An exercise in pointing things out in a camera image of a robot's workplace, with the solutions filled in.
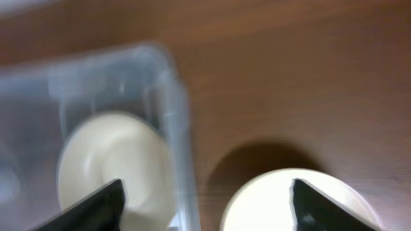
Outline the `cream plate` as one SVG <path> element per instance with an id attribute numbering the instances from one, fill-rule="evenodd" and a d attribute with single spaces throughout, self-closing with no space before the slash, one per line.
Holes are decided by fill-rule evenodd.
<path id="1" fill-rule="evenodd" d="M 319 171 L 286 168 L 264 173 L 243 185 L 227 204 L 220 230 L 296 230 L 292 204 L 295 179 L 305 181 L 376 230 L 385 228 L 368 201 L 343 181 Z"/>

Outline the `beige plate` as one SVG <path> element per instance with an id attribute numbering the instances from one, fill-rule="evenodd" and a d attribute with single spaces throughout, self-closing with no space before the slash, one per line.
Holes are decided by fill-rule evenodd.
<path id="1" fill-rule="evenodd" d="M 177 212 L 171 153 L 146 123 L 113 112 L 88 119 L 68 138 L 58 165 L 58 200 L 66 210 L 120 179 L 122 230 L 167 230 Z"/>

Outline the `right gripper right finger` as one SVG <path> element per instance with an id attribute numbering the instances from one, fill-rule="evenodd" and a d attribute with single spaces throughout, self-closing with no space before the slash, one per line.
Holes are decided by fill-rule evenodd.
<path id="1" fill-rule="evenodd" d="M 295 231 L 379 230 L 348 205 L 303 179 L 293 179 L 291 192 Z"/>

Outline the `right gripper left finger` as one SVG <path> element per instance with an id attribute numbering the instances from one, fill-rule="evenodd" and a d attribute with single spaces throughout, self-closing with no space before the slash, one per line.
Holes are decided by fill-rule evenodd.
<path id="1" fill-rule="evenodd" d="M 35 231 L 119 231 L 124 208 L 123 182 L 116 179 Z"/>

